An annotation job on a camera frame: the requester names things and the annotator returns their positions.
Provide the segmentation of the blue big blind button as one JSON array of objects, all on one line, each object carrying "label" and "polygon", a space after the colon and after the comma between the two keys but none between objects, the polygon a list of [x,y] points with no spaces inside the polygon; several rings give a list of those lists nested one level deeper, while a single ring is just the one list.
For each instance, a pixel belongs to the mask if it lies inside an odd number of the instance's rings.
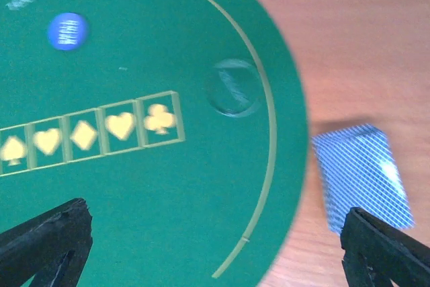
[{"label": "blue big blind button", "polygon": [[62,51],[71,51],[81,47],[89,34],[89,24],[78,13],[58,14],[48,25],[47,36],[50,45]]}]

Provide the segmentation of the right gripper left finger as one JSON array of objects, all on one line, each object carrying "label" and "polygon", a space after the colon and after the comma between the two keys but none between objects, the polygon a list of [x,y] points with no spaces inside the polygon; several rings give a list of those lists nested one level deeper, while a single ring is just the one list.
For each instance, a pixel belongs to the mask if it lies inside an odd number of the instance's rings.
[{"label": "right gripper left finger", "polygon": [[82,198],[1,233],[1,285],[76,286],[93,244]]}]

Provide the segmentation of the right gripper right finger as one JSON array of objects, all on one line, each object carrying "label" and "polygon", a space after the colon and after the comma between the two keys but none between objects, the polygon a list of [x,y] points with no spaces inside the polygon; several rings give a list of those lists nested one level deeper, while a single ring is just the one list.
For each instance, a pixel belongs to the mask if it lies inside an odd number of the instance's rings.
[{"label": "right gripper right finger", "polygon": [[428,286],[429,248],[362,208],[352,208],[341,231],[349,286]]}]

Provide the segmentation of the blue playing card deck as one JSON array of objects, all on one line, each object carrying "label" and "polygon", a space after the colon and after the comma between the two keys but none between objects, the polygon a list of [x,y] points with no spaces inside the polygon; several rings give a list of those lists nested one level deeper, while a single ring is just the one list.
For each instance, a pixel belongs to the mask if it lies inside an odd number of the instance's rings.
[{"label": "blue playing card deck", "polygon": [[312,138],[324,190],[328,227],[341,233],[353,207],[396,229],[415,224],[387,135],[371,124]]}]

